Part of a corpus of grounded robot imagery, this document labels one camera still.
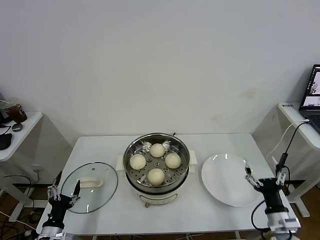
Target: cable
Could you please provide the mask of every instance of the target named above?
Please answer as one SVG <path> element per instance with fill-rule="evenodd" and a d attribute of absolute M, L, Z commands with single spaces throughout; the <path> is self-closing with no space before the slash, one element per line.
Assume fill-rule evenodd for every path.
<path fill-rule="evenodd" d="M 1 133 L 0 135 L 6 134 L 11 129 L 11 126 L 6 126 L 6 125 L 2 125 L 2 126 L 7 127 L 8 129 L 4 133 Z"/>
<path fill-rule="evenodd" d="M 306 122 L 309 122 L 309 121 L 310 121 L 309 119 L 305 119 L 305 120 L 295 121 L 295 122 L 291 123 L 291 124 L 286 128 L 286 130 L 284 131 L 284 133 L 282 134 L 282 137 L 281 137 L 280 141 L 277 143 L 277 145 L 275 145 L 274 149 L 272 149 L 272 150 L 266 155 L 265 160 L 267 161 L 269 155 L 270 155 L 274 150 L 276 150 L 276 148 L 277 148 L 277 147 L 279 146 L 279 144 L 282 142 L 282 140 L 284 139 L 284 136 L 286 135 L 287 131 L 289 130 L 289 128 L 290 128 L 291 126 L 293 126 L 294 124 L 300 123 L 300 122 L 305 122 L 305 123 L 306 123 Z"/>
<path fill-rule="evenodd" d="M 5 216 L 7 216 L 8 218 L 10 218 L 9 215 L 5 214 L 5 213 L 2 212 L 2 211 L 0 211 L 0 214 L 3 214 L 3 215 L 5 215 Z M 30 226 L 29 224 L 26 224 L 26 223 L 24 223 L 24 222 L 22 222 L 22 221 L 16 220 L 16 222 L 21 223 L 21 224 L 24 224 L 24 225 L 28 226 L 29 228 L 31 228 L 31 229 L 33 229 L 33 230 L 36 230 L 34 227 L 32 227 L 32 226 Z"/>
<path fill-rule="evenodd" d="M 190 234 L 187 233 L 186 235 L 189 235 L 189 237 L 192 239 L 192 237 L 200 236 L 200 235 L 203 235 L 203 234 L 205 234 L 205 233 L 203 232 L 203 233 L 200 233 L 200 234 L 193 234 L 193 235 L 190 235 Z M 185 239 L 185 238 L 187 238 L 187 236 L 176 238 L 175 240 L 180 240 L 180 239 Z"/>
<path fill-rule="evenodd" d="M 265 238 L 265 236 L 264 236 L 264 232 L 263 232 L 263 231 L 261 231 L 260 234 L 261 234 L 261 239 L 262 239 L 262 240 L 267 240 L 267 239 Z"/>
<path fill-rule="evenodd" d="M 291 240 L 291 238 L 292 238 L 292 232 L 289 230 L 289 237 L 287 238 L 287 240 Z"/>
<path fill-rule="evenodd" d="M 294 130 L 294 132 L 293 132 L 293 134 L 292 134 L 292 137 L 291 137 L 291 140 L 290 140 L 290 142 L 289 142 L 289 145 L 288 145 L 288 147 L 286 148 L 286 150 L 285 150 L 285 152 L 284 152 L 285 154 L 288 153 L 288 150 L 289 150 L 289 148 L 290 148 L 290 145 L 291 145 L 291 143 L 292 143 L 292 141 L 293 141 L 293 139 L 294 139 L 294 137 L 295 137 L 295 135 L 296 135 L 296 132 L 298 131 L 299 127 L 300 127 L 301 125 L 303 125 L 303 124 L 306 124 L 306 123 L 308 123 L 308 121 L 305 121 L 305 122 L 299 124 L 299 125 L 296 127 L 296 129 Z"/>
<path fill-rule="evenodd" d="M 3 239 L 3 240 L 8 240 L 8 239 L 11 239 L 11 238 L 13 238 L 13 237 L 15 237 L 15 236 L 18 236 L 18 235 L 24 234 L 24 233 L 25 233 L 25 231 L 21 231 L 21 232 L 18 232 L 18 233 L 16 233 L 16 234 L 12 235 L 12 236 L 9 236 L 9 237 L 7 237 L 7 238 Z"/>
<path fill-rule="evenodd" d="M 17 205 L 18 205 L 18 202 L 13 206 L 13 208 L 11 208 L 11 210 L 10 210 L 10 212 L 9 212 L 9 215 L 11 215 L 11 213 L 14 211 L 14 209 L 16 208 Z M 3 225 L 2 225 L 2 227 L 1 227 L 1 232 L 0 232 L 0 239 L 1 239 L 1 240 L 3 239 L 3 236 L 4 236 L 10 229 L 15 228 L 15 227 L 14 227 L 15 223 L 14 223 L 13 225 L 11 225 L 11 226 L 9 227 L 9 229 L 8 229 L 7 231 L 4 232 L 4 228 L 8 228 L 8 226 L 5 226 L 7 219 L 8 219 L 8 217 L 6 217 L 6 218 L 4 219 Z"/>
<path fill-rule="evenodd" d="M 260 203 L 254 208 L 254 210 L 253 210 L 252 213 L 251 213 L 251 223 L 252 223 L 252 226 L 253 226 L 256 230 L 258 230 L 259 232 L 268 232 L 268 231 L 270 230 L 269 227 L 259 228 L 259 227 L 257 227 L 257 226 L 255 225 L 255 223 L 254 223 L 254 214 L 255 214 L 255 212 L 257 211 L 257 209 L 258 209 L 264 202 L 265 202 L 265 200 L 263 200 L 262 202 L 260 202 Z"/>
<path fill-rule="evenodd" d="M 138 236 L 138 235 L 133 235 L 134 238 L 139 238 L 139 239 L 142 239 L 142 240 L 147 240 L 146 238 L 142 237 L 142 236 Z"/>
<path fill-rule="evenodd" d="M 9 177 L 22 177 L 22 178 L 26 178 L 26 179 L 28 179 L 28 180 L 29 180 L 30 185 L 29 185 L 29 189 L 28 189 L 28 192 L 26 193 L 26 195 L 28 195 L 28 194 L 29 194 L 30 188 L 31 188 L 31 186 L 32 186 L 32 182 L 31 182 L 31 180 L 30 180 L 30 178 L 29 178 L 29 177 L 24 176 L 24 175 L 8 175 L 8 176 L 4 176 L 4 178 L 9 178 Z"/>
<path fill-rule="evenodd" d="M 290 186 L 290 179 L 291 179 L 291 173 L 290 173 L 290 169 L 287 167 L 287 166 L 283 166 L 285 169 L 288 170 L 288 175 L 289 175 L 289 183 L 288 183 L 288 186 L 286 187 L 286 191 L 284 193 L 284 195 L 288 196 L 289 194 L 289 186 Z"/>
<path fill-rule="evenodd" d="M 44 209 L 43 208 L 36 208 L 35 210 L 32 210 L 30 212 L 30 214 L 28 216 L 26 216 L 28 222 L 31 223 L 31 224 L 39 223 L 43 213 L 44 213 Z"/>

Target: white desk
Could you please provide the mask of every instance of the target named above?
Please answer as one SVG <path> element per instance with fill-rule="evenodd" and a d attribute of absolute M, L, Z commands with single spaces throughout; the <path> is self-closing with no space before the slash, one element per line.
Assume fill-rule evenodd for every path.
<path fill-rule="evenodd" d="M 25 138 L 28 136 L 28 134 L 31 132 L 31 130 L 35 127 L 35 125 L 39 122 L 39 120 L 42 118 L 42 113 L 39 111 L 28 111 L 26 112 L 27 120 L 22 122 L 23 128 L 21 131 L 13 132 L 11 129 L 8 131 L 8 133 L 12 133 L 12 139 L 11 139 L 11 145 L 4 149 L 0 150 L 0 162 L 4 162 L 9 160 L 12 155 L 16 152 L 16 150 L 19 148 L 21 143 L 25 140 Z M 9 123 L 6 123 L 6 126 L 12 126 L 15 124 L 14 121 L 11 121 Z M 7 128 L 0 128 L 0 134 L 4 133 L 7 130 Z M 32 194 L 33 189 L 31 188 L 29 191 L 29 196 L 22 193 L 19 189 L 17 189 L 15 186 L 13 186 L 8 178 L 4 178 L 4 176 L 0 173 L 0 196 L 6 192 L 13 196 L 15 199 L 19 201 L 19 204 L 15 208 L 15 210 L 12 212 L 11 218 L 9 219 L 10 222 L 15 222 L 18 218 L 22 208 L 24 206 L 26 207 L 32 207 L 33 201 L 29 198 L 29 196 Z M 37 208 L 43 207 L 44 202 L 43 200 L 35 200 L 34 206 Z"/>
<path fill-rule="evenodd" d="M 104 162 L 116 168 L 117 157 L 122 155 L 126 147 L 137 137 L 80 137 L 63 169 L 59 186 L 62 186 L 71 172 L 89 162 Z M 64 231 L 75 235 L 141 235 L 254 229 L 250 217 L 260 199 L 256 204 L 247 207 L 225 205 L 207 192 L 199 177 L 204 161 L 215 153 L 237 154 L 249 160 L 260 177 L 273 177 L 252 136 L 240 133 L 190 134 L 177 137 L 190 150 L 195 151 L 198 161 L 195 173 L 188 175 L 177 200 L 145 208 L 145 204 L 134 194 L 126 177 L 121 176 L 115 194 L 102 208 L 86 214 L 67 211 Z M 290 215 L 294 217 L 295 214 L 282 192 L 281 198 Z M 261 206 L 254 217 L 259 227 L 267 227 L 264 209 L 265 205 Z M 42 224 L 47 220 L 50 210 L 51 206 L 48 204 L 38 224 L 38 233 L 41 232 Z"/>
<path fill-rule="evenodd" d="M 23 128 L 21 131 L 13 132 L 11 129 L 8 131 L 8 133 L 12 133 L 11 145 L 7 149 L 0 150 L 0 162 L 7 161 L 12 157 L 21 143 L 25 140 L 31 130 L 42 118 L 42 113 L 39 111 L 28 111 L 26 112 L 26 115 L 28 118 L 22 123 Z M 6 123 L 5 125 L 12 126 L 15 123 L 15 121 L 11 121 L 9 123 Z M 4 133 L 6 130 L 7 128 L 0 128 L 0 134 Z"/>
<path fill-rule="evenodd" d="M 299 113 L 299 106 L 299 102 L 281 102 L 278 104 L 278 108 L 286 116 L 290 123 L 306 119 Z M 318 151 L 320 150 L 320 134 L 311 125 L 302 125 L 299 127 L 298 132 L 310 145 L 310 147 Z M 295 187 L 292 185 L 289 187 L 290 195 L 287 196 L 287 199 L 291 204 L 296 204 L 304 218 L 310 217 L 310 213 L 302 202 L 301 197 L 319 182 L 320 174 L 310 174 L 304 183 L 302 183 L 297 189 L 295 189 Z"/>

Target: glass lid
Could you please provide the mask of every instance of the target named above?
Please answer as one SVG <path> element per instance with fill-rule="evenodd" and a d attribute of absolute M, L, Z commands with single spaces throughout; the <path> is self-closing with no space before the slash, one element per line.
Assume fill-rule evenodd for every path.
<path fill-rule="evenodd" d="M 61 194 L 72 197 L 80 180 L 80 199 L 69 210 L 77 214 L 93 212 L 104 206 L 114 195 L 118 175 L 103 162 L 87 163 L 72 172 L 64 181 Z"/>

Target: black cable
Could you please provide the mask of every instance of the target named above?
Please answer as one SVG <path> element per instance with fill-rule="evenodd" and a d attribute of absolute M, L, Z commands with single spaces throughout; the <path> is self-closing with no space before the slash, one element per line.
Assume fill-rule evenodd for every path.
<path fill-rule="evenodd" d="M 260 233 L 261 233 L 261 239 L 262 239 L 262 240 L 267 240 L 267 239 L 265 238 L 265 236 L 264 236 L 264 232 L 261 231 Z"/>
<path fill-rule="evenodd" d="M 286 187 L 286 191 L 284 193 L 284 195 L 288 196 L 289 194 L 289 186 L 290 186 L 290 180 L 291 180 L 291 173 L 290 173 L 290 169 L 287 166 L 283 166 L 285 169 L 288 170 L 288 175 L 289 175 L 289 183 L 287 184 L 288 186 Z"/>
<path fill-rule="evenodd" d="M 31 182 L 31 180 L 30 180 L 30 178 L 29 178 L 29 177 L 27 177 L 27 176 L 23 176 L 23 175 L 8 175 L 8 176 L 4 176 L 4 178 L 9 178 L 9 177 L 22 177 L 22 178 L 26 178 L 26 179 L 28 179 L 28 180 L 29 180 L 30 185 L 29 185 L 29 189 L 28 189 L 28 192 L 26 193 L 26 195 L 28 195 L 28 194 L 29 194 L 30 188 L 31 188 L 31 186 L 32 186 L 32 182 Z"/>
<path fill-rule="evenodd" d="M 7 127 L 8 129 L 4 133 L 1 133 L 0 135 L 6 134 L 11 129 L 11 126 L 6 126 L 6 125 L 2 125 L 2 126 Z"/>
<path fill-rule="evenodd" d="M 22 235 L 24 236 L 25 232 L 17 232 L 16 234 L 5 238 L 5 240 L 12 239 L 12 238 L 15 238 L 16 240 L 22 239 L 22 238 L 20 238 L 20 236 L 22 236 Z"/>
<path fill-rule="evenodd" d="M 290 148 L 290 145 L 291 145 L 291 143 L 292 143 L 292 141 L 293 141 L 293 139 L 294 139 L 294 137 L 295 137 L 295 135 L 296 135 L 296 132 L 298 131 L 299 127 L 300 127 L 301 125 L 303 125 L 303 124 L 306 124 L 306 123 L 310 123 L 310 122 L 309 122 L 309 121 L 304 121 L 303 123 L 300 123 L 300 124 L 296 127 L 296 129 L 294 130 L 294 132 L 293 132 L 293 134 L 292 134 L 292 137 L 291 137 L 291 140 L 290 140 L 290 142 L 289 142 L 289 145 L 288 145 L 288 147 L 287 147 L 286 150 L 285 150 L 285 154 L 288 153 L 288 150 L 289 150 L 289 148 Z"/>
<path fill-rule="evenodd" d="M 42 217 L 44 213 L 44 208 L 37 208 L 35 209 L 34 211 L 32 211 L 31 214 L 29 214 L 28 216 L 28 222 L 31 223 L 31 224 L 38 224 L 40 222 L 40 219 Z"/>
<path fill-rule="evenodd" d="M 289 230 L 289 234 L 290 234 L 290 236 L 287 238 L 287 240 L 291 240 L 291 238 L 292 238 L 292 232 Z"/>
<path fill-rule="evenodd" d="M 4 176 L 4 178 L 10 178 L 10 177 L 22 177 L 22 178 L 28 179 L 28 181 L 29 181 L 29 188 L 28 188 L 28 191 L 27 191 L 26 195 L 29 194 L 30 188 L 31 188 L 31 186 L 32 186 L 32 182 L 31 182 L 31 179 L 30 179 L 29 177 L 24 176 L 24 175 L 7 175 L 7 176 Z M 9 214 L 8 214 L 9 216 L 12 214 L 12 212 L 14 211 L 14 209 L 16 208 L 17 205 L 18 205 L 18 203 L 15 204 L 14 207 L 10 210 L 10 212 L 9 212 Z M 6 226 L 6 225 L 5 225 L 5 224 L 7 223 L 7 219 L 8 219 L 8 217 L 5 218 L 5 220 L 4 220 L 4 222 L 3 222 L 3 225 L 2 225 L 2 227 L 1 227 L 0 240 L 3 239 L 3 236 L 4 236 L 11 228 L 14 228 L 14 229 L 18 230 L 17 228 L 13 227 L 13 226 L 16 224 L 16 222 L 14 222 L 13 225 L 10 226 L 10 228 L 4 232 L 4 228 L 9 227 L 9 226 Z"/>
<path fill-rule="evenodd" d="M 256 230 L 258 230 L 259 232 L 268 232 L 269 230 L 270 230 L 270 227 L 266 227 L 266 228 L 259 228 L 259 227 L 257 227 L 256 225 L 255 225 L 255 223 L 254 223 L 254 214 L 255 214 L 255 212 L 257 211 L 257 209 L 263 204 L 265 202 L 265 200 L 263 200 L 262 202 L 260 202 L 255 208 L 254 208 L 254 210 L 252 211 L 252 213 L 251 213 L 251 223 L 252 223 L 252 226 L 256 229 Z"/>

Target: white wall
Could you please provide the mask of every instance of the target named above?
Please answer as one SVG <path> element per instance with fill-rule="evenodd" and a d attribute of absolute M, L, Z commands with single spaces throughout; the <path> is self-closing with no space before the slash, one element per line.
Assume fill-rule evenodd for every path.
<path fill-rule="evenodd" d="M 79 136 L 253 132 L 320 62 L 318 0 L 2 0 L 0 91 Z"/>

